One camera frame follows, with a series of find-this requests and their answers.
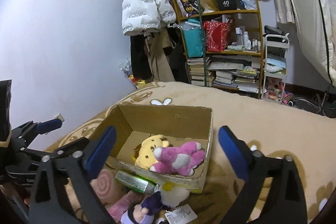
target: metal screw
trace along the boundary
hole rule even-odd
[[[253,156],[260,158],[263,156],[263,154],[259,150],[254,150],[252,153]]]
[[[48,160],[50,160],[50,156],[49,155],[43,156],[43,158],[42,158],[43,162],[47,162]]]
[[[293,157],[291,155],[286,155],[285,160],[286,161],[293,161]]]
[[[73,152],[72,153],[72,156],[76,159],[76,158],[79,158],[83,155],[83,152],[82,151],[76,151],[76,152]]]

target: white puffer jacket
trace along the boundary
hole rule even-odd
[[[159,32],[176,20],[169,0],[124,0],[122,27],[124,35]]]

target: black box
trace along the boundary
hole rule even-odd
[[[236,0],[217,0],[217,4],[220,11],[237,10]]]

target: plush toy face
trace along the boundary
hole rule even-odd
[[[153,151],[156,147],[169,146],[168,141],[162,141],[163,135],[155,135],[145,139],[139,150],[139,157],[135,161],[135,166],[144,169],[149,169],[153,164],[158,161],[154,157]]]

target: red shopping bag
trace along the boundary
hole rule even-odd
[[[230,40],[232,23],[204,21],[203,27],[206,32],[207,50],[210,52],[224,51]]]

